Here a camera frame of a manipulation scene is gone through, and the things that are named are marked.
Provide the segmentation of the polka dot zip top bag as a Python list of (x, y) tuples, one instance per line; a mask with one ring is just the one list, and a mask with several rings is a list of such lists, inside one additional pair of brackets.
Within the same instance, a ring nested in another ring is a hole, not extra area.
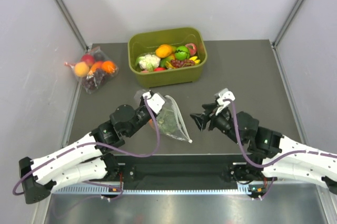
[(193, 140), (187, 132), (177, 102), (169, 95), (163, 96), (163, 99), (165, 100), (165, 104), (156, 118), (160, 134), (191, 144)]

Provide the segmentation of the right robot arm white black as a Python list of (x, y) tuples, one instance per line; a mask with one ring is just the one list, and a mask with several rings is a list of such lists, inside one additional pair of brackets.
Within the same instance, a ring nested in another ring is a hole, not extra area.
[(235, 142), (245, 159), (246, 174), (309, 182), (336, 194), (336, 154), (301, 144), (235, 107), (204, 104), (204, 112), (191, 114), (199, 130), (218, 129)]

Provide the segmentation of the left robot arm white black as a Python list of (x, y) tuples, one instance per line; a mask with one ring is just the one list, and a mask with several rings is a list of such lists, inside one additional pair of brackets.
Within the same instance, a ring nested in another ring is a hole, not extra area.
[(81, 139), (41, 158), (19, 161), (21, 195), (26, 204), (34, 204), (64, 187), (92, 179), (114, 180), (119, 165), (112, 150), (120, 151), (124, 138), (132, 137), (162, 110), (157, 102), (144, 100), (137, 109), (121, 105)]

